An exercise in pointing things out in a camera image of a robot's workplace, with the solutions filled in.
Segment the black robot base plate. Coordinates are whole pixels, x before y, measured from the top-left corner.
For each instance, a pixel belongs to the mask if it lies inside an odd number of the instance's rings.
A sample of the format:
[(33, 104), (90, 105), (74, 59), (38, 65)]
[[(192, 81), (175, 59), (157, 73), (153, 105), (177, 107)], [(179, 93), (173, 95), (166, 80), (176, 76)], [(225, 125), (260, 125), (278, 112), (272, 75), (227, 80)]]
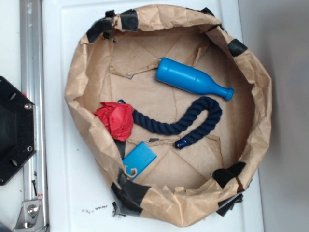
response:
[(0, 77), (0, 185), (6, 185), (35, 153), (35, 105)]

